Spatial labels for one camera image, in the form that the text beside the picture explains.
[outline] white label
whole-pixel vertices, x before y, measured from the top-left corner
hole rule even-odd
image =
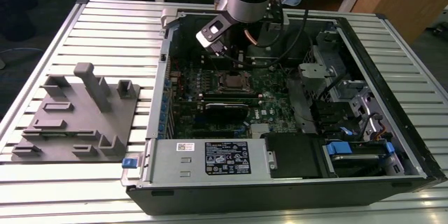
[[[193,152],[194,151],[194,143],[177,143],[175,150],[178,152]]]

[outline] sticker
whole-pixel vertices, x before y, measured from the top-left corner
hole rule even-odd
[[[193,152],[194,151],[194,143],[177,143],[175,150],[178,152]]]
[[[250,174],[246,142],[205,142],[207,175]]]

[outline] blue latch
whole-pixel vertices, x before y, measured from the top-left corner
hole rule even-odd
[[[121,162],[122,169],[135,169],[137,168],[137,159],[135,158],[123,158]]]
[[[391,143],[386,142],[385,143],[385,148],[386,148],[386,151],[389,152],[389,154],[394,152],[394,148],[393,148]]]
[[[342,130],[342,132],[343,132],[347,136],[351,136],[351,135],[353,135],[351,131],[349,131],[347,128],[345,128],[345,127],[339,127],[339,129]]]
[[[330,142],[326,145],[326,151],[329,155],[333,154],[350,154],[351,148],[349,147],[347,142]]]

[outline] power supply label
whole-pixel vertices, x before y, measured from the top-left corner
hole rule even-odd
[[[205,142],[207,175],[250,174],[246,142]]]

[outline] aluminum profile table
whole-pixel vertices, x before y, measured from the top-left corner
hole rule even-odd
[[[127,152],[142,151],[162,38],[159,15],[166,7],[211,9],[210,5],[111,0],[89,0],[73,7],[0,124],[0,222],[445,223],[446,183],[365,207],[153,217],[142,213],[123,192],[119,164],[9,164],[11,147],[45,96],[38,87],[45,75],[73,73],[77,62],[93,63],[94,74],[103,75],[107,83],[126,78],[142,87]],[[299,10],[286,12],[302,14]],[[387,20],[371,14],[313,14],[347,19],[426,146],[448,171],[448,94]],[[79,81],[73,76],[67,80]],[[135,178],[138,170],[131,171],[127,177]]]

